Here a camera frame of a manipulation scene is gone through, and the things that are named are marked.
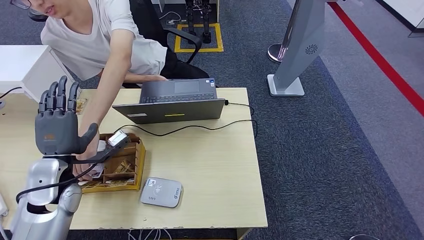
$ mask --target red line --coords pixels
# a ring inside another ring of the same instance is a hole
[[[399,75],[399,73],[389,64],[389,62],[379,53],[379,51],[364,36],[354,22],[348,17],[337,2],[328,2],[328,5],[334,10],[338,18],[344,23],[350,33],[356,38],[363,49],[374,60],[378,67],[391,80],[391,82],[399,89],[406,99],[418,110],[424,117],[424,99]]]

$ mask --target card reader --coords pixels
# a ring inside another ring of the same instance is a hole
[[[179,181],[149,177],[141,192],[140,202],[144,204],[175,208],[180,201],[183,186]]]

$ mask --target white t-shirt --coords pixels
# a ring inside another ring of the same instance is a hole
[[[165,65],[167,48],[145,39],[133,21],[128,0],[88,0],[93,12],[90,35],[70,30],[62,19],[49,17],[41,32],[41,41],[49,45],[62,63],[80,79],[99,74],[111,53],[111,34],[115,29],[134,33],[130,72],[158,75]]]

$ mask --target black chair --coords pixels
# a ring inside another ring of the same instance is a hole
[[[151,0],[129,0],[129,3],[132,19],[137,25],[140,35],[143,35],[146,39],[155,40],[163,47],[170,50],[172,50],[172,48],[168,45],[168,34],[174,34],[189,42],[193,42],[195,49],[186,63],[189,64],[192,62],[193,58],[202,47],[202,40],[199,37],[176,28],[163,28]],[[28,12],[28,16],[36,22],[45,22],[48,18],[32,9]],[[124,83],[122,86],[125,88],[139,88],[135,83]]]

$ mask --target glasses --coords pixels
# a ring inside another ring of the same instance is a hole
[[[29,9],[31,7],[31,2],[29,0],[10,0],[10,4],[21,9]]]

